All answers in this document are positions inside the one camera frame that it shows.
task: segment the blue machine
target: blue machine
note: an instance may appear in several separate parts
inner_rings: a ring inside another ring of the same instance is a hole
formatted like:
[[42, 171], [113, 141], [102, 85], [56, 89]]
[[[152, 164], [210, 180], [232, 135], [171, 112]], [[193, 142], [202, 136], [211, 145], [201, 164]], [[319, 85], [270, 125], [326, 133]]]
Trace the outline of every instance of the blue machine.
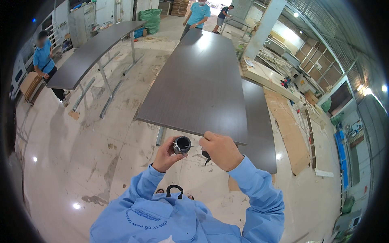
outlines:
[[342, 182], [343, 189], [347, 189], [349, 187], [349, 176], [347, 171], [347, 158], [346, 152], [343, 145], [344, 134], [343, 131], [337, 131], [334, 134], [336, 145], [338, 147], [339, 159], [340, 159], [340, 169], [343, 171]]

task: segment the blue work jacket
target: blue work jacket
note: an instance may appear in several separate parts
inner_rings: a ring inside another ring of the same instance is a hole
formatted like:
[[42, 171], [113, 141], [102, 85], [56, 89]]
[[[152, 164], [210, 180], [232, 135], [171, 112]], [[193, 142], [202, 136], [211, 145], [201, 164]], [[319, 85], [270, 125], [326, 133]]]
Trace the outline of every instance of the blue work jacket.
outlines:
[[164, 173], [151, 165], [131, 179], [123, 195], [112, 200], [90, 228], [91, 243], [156, 243], [169, 238], [180, 242], [279, 242], [284, 231], [282, 191], [271, 175], [243, 161], [228, 174], [250, 198], [243, 233], [239, 227], [215, 219], [200, 201], [177, 193], [154, 194]]

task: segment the foot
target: foot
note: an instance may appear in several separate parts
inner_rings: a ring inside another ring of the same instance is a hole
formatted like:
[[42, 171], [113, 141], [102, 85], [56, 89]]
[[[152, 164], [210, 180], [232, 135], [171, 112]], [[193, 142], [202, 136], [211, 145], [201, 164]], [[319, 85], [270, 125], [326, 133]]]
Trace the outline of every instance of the foot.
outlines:
[[62, 100], [62, 104], [63, 104], [63, 107], [67, 107], [68, 106], [68, 101], [66, 99], [63, 99]]

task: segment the worker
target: worker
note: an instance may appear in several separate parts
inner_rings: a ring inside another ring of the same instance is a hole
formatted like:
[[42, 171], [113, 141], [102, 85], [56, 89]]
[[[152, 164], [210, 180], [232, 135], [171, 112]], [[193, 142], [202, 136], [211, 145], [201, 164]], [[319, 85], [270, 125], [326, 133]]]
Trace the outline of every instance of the worker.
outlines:
[[230, 5], [230, 6], [226, 6], [224, 8], [221, 9], [220, 11], [220, 14], [217, 16], [217, 25], [215, 26], [214, 30], [212, 30], [212, 32], [214, 32], [215, 34], [220, 34], [217, 30], [219, 28], [219, 26], [221, 27], [223, 25], [223, 22], [224, 22], [224, 19], [227, 17], [231, 18], [231, 15], [227, 14], [228, 13], [228, 10], [230, 9], [233, 9], [234, 8], [234, 5]]
[[242, 235], [238, 226], [215, 219], [200, 201], [179, 199], [182, 193], [169, 191], [154, 194], [165, 172], [187, 156], [171, 156], [176, 138], [169, 137], [154, 162], [101, 212], [90, 228], [90, 242], [279, 242], [285, 221], [282, 192], [274, 189], [268, 172], [240, 154], [230, 137], [207, 131], [199, 144], [250, 198]]
[[[53, 61], [53, 47], [49, 38], [47, 37], [47, 31], [42, 30], [38, 34], [36, 42], [37, 48], [34, 52], [34, 70], [37, 74], [41, 75], [46, 83], [48, 83], [54, 73], [57, 71], [55, 63]], [[55, 96], [62, 102], [64, 107], [68, 106], [68, 101], [65, 96], [69, 94], [69, 90], [52, 89]]]
[[191, 11], [182, 24], [185, 28], [180, 41], [188, 33], [189, 29], [203, 29], [204, 23], [211, 16], [211, 8], [205, 4], [206, 2], [207, 0], [198, 0], [198, 2], [192, 4]]

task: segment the ceiling light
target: ceiling light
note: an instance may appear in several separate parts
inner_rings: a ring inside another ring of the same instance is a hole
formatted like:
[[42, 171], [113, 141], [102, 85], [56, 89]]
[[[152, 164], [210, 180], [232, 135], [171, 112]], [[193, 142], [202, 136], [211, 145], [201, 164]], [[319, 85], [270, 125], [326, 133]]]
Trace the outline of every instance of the ceiling light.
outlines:
[[363, 95], [363, 96], [366, 96], [366, 95], [368, 95], [368, 94], [373, 94], [373, 92], [371, 91], [370, 88], [365, 89], [365, 92], [364, 92], [364, 95]]

